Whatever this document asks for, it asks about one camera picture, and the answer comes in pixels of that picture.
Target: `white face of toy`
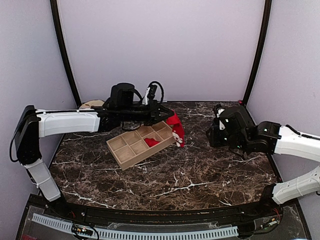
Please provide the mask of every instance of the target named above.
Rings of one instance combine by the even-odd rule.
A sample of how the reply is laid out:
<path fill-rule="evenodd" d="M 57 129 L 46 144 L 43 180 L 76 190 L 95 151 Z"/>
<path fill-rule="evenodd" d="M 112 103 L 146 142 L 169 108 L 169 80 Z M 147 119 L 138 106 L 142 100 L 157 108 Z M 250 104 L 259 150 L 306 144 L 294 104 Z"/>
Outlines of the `white face of toy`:
<path fill-rule="evenodd" d="M 174 139 L 175 139 L 175 141 L 176 141 L 176 145 L 177 145 L 178 147 L 180 147 L 180 144 L 183 143 L 182 138 L 176 133 L 176 131 L 173 131 L 173 132 L 172 132 L 172 135 L 173 135 L 173 137 L 174 137 Z"/>

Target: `marble surface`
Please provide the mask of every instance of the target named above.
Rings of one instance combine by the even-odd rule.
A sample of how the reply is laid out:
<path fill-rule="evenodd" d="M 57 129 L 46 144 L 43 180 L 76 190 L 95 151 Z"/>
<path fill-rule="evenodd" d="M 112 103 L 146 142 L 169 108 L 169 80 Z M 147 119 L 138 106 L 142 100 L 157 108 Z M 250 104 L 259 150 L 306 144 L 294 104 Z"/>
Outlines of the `marble surface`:
<path fill-rule="evenodd" d="M 263 154 L 242 160 L 212 148 L 205 131 L 217 102 L 168 102 L 185 130 L 175 144 L 122 171 L 106 141 L 122 133 L 71 133 L 50 167 L 68 202 L 123 210 L 196 210 L 255 202 L 276 177 Z M 222 103 L 229 107 L 236 103 Z"/>

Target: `black metal frame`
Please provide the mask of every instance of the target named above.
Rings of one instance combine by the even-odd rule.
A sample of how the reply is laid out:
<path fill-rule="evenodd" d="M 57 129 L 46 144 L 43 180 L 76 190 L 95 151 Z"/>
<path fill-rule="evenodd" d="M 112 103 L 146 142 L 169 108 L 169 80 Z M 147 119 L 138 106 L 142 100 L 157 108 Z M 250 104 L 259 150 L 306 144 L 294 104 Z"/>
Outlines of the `black metal frame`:
<path fill-rule="evenodd" d="M 82 102 L 80 99 L 80 95 L 79 95 L 79 92 L 78 92 L 78 89 L 76 86 L 75 78 L 73 76 L 70 61 L 68 58 L 68 53 L 67 53 L 64 35 L 63 35 L 63 31 L 62 31 L 62 26 L 61 26 L 61 22 L 60 22 L 57 0 L 50 0 L 50 4 L 51 4 L 52 18 L 53 18 L 56 38 L 58 41 L 65 73 L 68 78 L 68 82 L 69 82 L 69 85 L 70 85 L 70 88 L 72 91 L 74 101 L 75 101 L 76 105 L 78 107 L 80 107 L 82 105 Z M 251 95 L 251 92 L 252 92 L 252 89 L 254 87 L 254 83 L 256 80 L 258 68 L 260 65 L 262 52 L 263 52 L 264 45 L 265 45 L 267 30 L 268 30 L 268 24 L 269 24 L 270 12 L 271 12 L 271 4 L 272 4 L 272 0 L 265 0 L 261 29 L 260 29 L 260 34 L 259 34 L 259 40 L 258 40 L 258 44 L 256 47 L 256 52 L 255 52 L 255 56 L 254 56 L 254 60 L 253 60 L 253 65 L 252 65 L 250 77 L 249 77 L 249 80 L 248 80 L 248 83 L 246 86 L 246 90 L 245 90 L 245 93 L 243 96 L 243 100 L 242 100 L 242 104 L 244 106 L 246 106 L 248 104 L 248 101 L 249 101 L 249 98 L 250 98 L 250 95 Z"/>
<path fill-rule="evenodd" d="M 66 49 L 66 45 L 65 45 L 65 40 L 64 40 L 64 36 L 63 36 L 63 31 L 62 31 L 62 26 L 61 26 L 61 22 L 60 22 L 60 17 L 59 17 L 59 9 L 58 9 L 58 3 L 57 0 L 50 0 L 50 4 L 51 4 L 51 11 L 52 11 L 52 18 L 53 18 L 53 22 L 54 22 L 54 27 L 55 27 L 55 32 L 56 32 L 56 37 L 57 37 L 57 41 L 58 41 L 58 45 L 59 45 L 59 49 L 60 49 L 60 54 L 61 54 L 61 58 L 63 61 L 63 65 L 64 65 L 64 69 L 68 78 L 68 82 L 73 94 L 73 98 L 76 102 L 76 105 L 78 107 L 81 106 L 82 102 L 80 99 L 80 95 L 75 83 L 75 79 L 72 73 L 72 69 L 71 69 L 71 65 L 69 62 L 69 58 L 68 58 L 68 54 L 67 54 L 67 49 Z M 265 4 L 264 4 L 264 11 L 263 11 L 263 17 L 262 17 L 262 23 L 261 23 L 261 29 L 260 29 L 260 34 L 259 34 L 259 39 L 258 39 L 258 43 L 257 43 L 257 48 L 256 48 L 256 53 L 254 56 L 254 61 L 253 61 L 253 65 L 252 65 L 252 69 L 251 69 L 251 73 L 250 73 L 250 77 L 246 86 L 246 90 L 245 90 L 245 94 L 243 96 L 243 100 L 242 100 L 242 105 L 246 106 L 248 104 L 251 92 L 253 90 L 253 86 L 255 83 L 255 79 L 258 73 L 258 69 L 259 69 L 259 65 L 260 65 L 260 61 L 261 61 L 261 57 L 262 57 L 262 53 L 263 53 L 263 48 L 264 48 L 264 44 L 265 44 L 265 40 L 266 40 L 266 35 L 267 35 L 267 30 L 268 30 L 268 24 L 269 24 L 269 18 L 270 18 L 270 13 L 271 13 L 271 5 L 272 5 L 272 0 L 265 0 Z M 266 155 L 270 165 L 275 173 L 275 176 L 277 178 L 278 182 L 282 182 L 280 173 L 275 165 L 274 159 L 271 155 L 267 154 Z M 24 210 L 22 219 L 21 219 L 21 223 L 19 226 L 19 231 L 18 234 L 16 236 L 16 239 L 19 239 L 19 234 L 21 234 L 21 231 L 23 229 L 23 220 L 25 218 L 25 216 L 28 213 L 28 209 L 30 205 L 33 206 L 38 206 L 38 207 L 44 207 L 45 206 L 45 202 L 43 200 L 42 197 L 39 196 L 35 196 L 35 195 L 30 195 L 29 201 L 27 203 L 27 206 Z M 112 210 L 112 209 L 103 209 L 103 208 L 99 208 L 99 207 L 89 207 L 89 206 L 82 206 L 82 205 L 78 205 L 78 204 L 73 204 L 73 203 L 69 203 L 70 205 L 76 206 L 76 208 L 78 208 L 79 213 L 85 212 L 87 213 L 86 216 L 81 216 L 81 214 L 78 214 L 79 217 L 79 221 L 83 221 L 83 222 L 87 222 L 87 223 L 93 223 L 93 224 L 107 224 L 109 220 L 117 220 L 118 222 L 120 221 L 135 221 L 137 220 L 136 216 L 130 216 L 130 213 L 133 213 L 134 211 L 128 211 L 128 210 Z M 205 209 L 205 212 L 210 212 L 211 213 L 209 215 L 202 215 L 200 214 L 201 211 L 179 211 L 179 212 L 161 212 L 161 216 L 154 216 L 152 217 L 152 219 L 158 223 L 161 222 L 160 218 L 164 218 L 166 220 L 170 220 L 172 222 L 172 220 L 176 219 L 178 222 L 182 221 L 182 222 L 203 222 L 203 221 L 217 221 L 220 218 L 219 223 L 223 224 L 223 223 L 229 223 L 229 224 L 237 224 L 237 225 L 241 225 L 241 224 L 247 224 L 248 221 L 252 221 L 252 217 L 243 217 L 243 216 L 235 216 L 234 213 L 239 213 L 239 211 L 243 211 L 246 208 L 252 208 L 253 206 L 257 205 L 258 202 L 253 202 L 253 203 L 247 203 L 247 204 L 242 204 L 242 205 L 238 205 L 238 206 L 232 206 L 232 207 L 220 207 L 220 208 L 213 208 L 213 209 Z M 297 199 L 294 199 L 292 201 L 289 201 L 287 204 L 285 205 L 289 205 L 289 204 L 295 204 L 300 218 L 302 220 L 302 224 L 306 233 L 306 236 L 311 239 L 311 234 L 306 222 L 306 219 L 304 217 L 304 214 L 302 212 L 302 209 L 300 207 L 300 203 Z M 49 214 L 49 215 L 55 215 L 54 212 L 51 212 L 50 209 L 46 209 L 45 213 Z M 150 212 L 142 212 L 140 211 L 139 213 L 141 213 L 141 216 L 138 217 L 138 219 L 141 219 L 141 222 L 144 222 L 148 219 L 148 221 L 150 220 L 150 217 L 147 217 L 148 214 L 150 214 Z"/>
<path fill-rule="evenodd" d="M 272 0 L 265 0 L 265 3 L 264 3 L 264 11 L 263 11 L 259 40 L 258 40 L 258 44 L 256 47 L 256 52 L 255 52 L 255 56 L 254 56 L 254 60 L 253 60 L 253 65 L 252 65 L 249 81 L 246 86 L 245 93 L 244 93 L 243 100 L 242 100 L 242 104 L 244 106 L 246 106 L 248 104 L 252 89 L 255 84 L 256 76 L 258 73 L 260 60 L 262 57 L 262 52 L 264 49 L 265 40 L 266 40 L 266 36 L 267 36 L 267 30 L 268 30 L 268 24 L 269 24 L 270 12 L 271 12 L 271 3 L 272 3 Z"/>
<path fill-rule="evenodd" d="M 63 61 L 64 70 L 68 78 L 68 82 L 72 91 L 74 101 L 77 107 L 80 107 L 82 105 L 82 102 L 76 86 L 75 78 L 72 74 L 71 65 L 69 62 L 68 54 L 67 54 L 66 44 L 64 40 L 62 27 L 61 27 L 60 17 L 59 17 L 57 0 L 50 0 L 50 4 L 51 4 L 51 12 L 52 12 L 52 18 L 53 18 L 53 23 L 55 28 L 56 39 L 58 41 L 58 45 L 60 48 L 60 54 Z"/>
<path fill-rule="evenodd" d="M 19 224 L 16 240 L 20 240 L 24 228 L 24 223 L 30 206 L 44 209 L 44 214 L 61 218 L 54 211 L 46 206 L 47 202 L 40 196 L 31 194 Z M 101 207 L 85 206 L 69 203 L 76 218 L 71 221 L 84 222 L 86 224 L 108 226 L 109 223 L 127 223 L 137 225 L 170 225 L 170 224 L 197 224 L 218 222 L 220 226 L 233 225 L 238 226 L 243 232 L 250 232 L 255 229 L 254 220 L 260 218 L 255 215 L 243 215 L 241 212 L 248 212 L 257 206 L 257 202 L 246 203 L 238 206 L 226 206 L 219 208 L 210 208 L 204 210 L 185 210 L 185 211 L 134 211 L 108 209 Z M 305 235 L 311 239 L 306 219 L 301 210 L 299 201 L 293 199 L 286 202 L 283 206 L 296 205 Z"/>

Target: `white arm segment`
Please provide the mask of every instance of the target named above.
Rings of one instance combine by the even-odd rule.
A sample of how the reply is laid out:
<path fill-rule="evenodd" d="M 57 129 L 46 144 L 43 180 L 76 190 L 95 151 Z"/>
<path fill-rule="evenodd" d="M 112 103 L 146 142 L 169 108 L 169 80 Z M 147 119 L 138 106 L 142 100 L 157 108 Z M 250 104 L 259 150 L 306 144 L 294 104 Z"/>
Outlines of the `white arm segment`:
<path fill-rule="evenodd" d="M 301 134 L 320 139 L 320 136 Z M 288 154 L 320 162 L 320 140 L 300 136 L 286 126 L 280 127 L 279 135 L 281 139 L 276 142 L 275 154 Z"/>
<path fill-rule="evenodd" d="M 280 127 L 274 153 L 288 154 L 320 162 L 320 137 L 306 134 L 317 139 L 303 137 L 286 126 Z M 320 166 L 287 182 L 277 183 L 273 188 L 273 200 L 283 204 L 291 199 L 320 191 Z"/>
<path fill-rule="evenodd" d="M 46 113 L 46 110 L 37 110 L 44 112 L 37 116 L 39 121 L 39 138 L 54 134 L 67 134 L 76 132 L 97 132 L 100 118 L 94 110 L 92 112 L 55 112 Z"/>
<path fill-rule="evenodd" d="M 25 168 L 31 174 L 36 183 L 36 187 L 40 188 L 44 197 L 49 202 L 60 198 L 61 194 L 59 188 L 42 159 L 38 159 L 31 164 L 26 164 Z"/>
<path fill-rule="evenodd" d="M 273 188 L 272 199 L 277 204 L 283 204 L 316 191 L 320 191 L 320 166 L 290 181 L 277 183 Z"/>

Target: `plush toy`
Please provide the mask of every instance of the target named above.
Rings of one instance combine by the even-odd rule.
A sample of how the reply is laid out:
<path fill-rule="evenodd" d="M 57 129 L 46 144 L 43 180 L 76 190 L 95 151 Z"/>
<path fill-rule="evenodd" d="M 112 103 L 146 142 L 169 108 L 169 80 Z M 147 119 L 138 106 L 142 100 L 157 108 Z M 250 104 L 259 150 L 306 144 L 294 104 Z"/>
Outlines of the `plush toy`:
<path fill-rule="evenodd" d="M 172 135 L 176 141 L 178 147 L 183 148 L 185 146 L 185 131 L 182 127 L 181 121 L 176 113 L 166 120 L 166 124 L 173 125 Z"/>

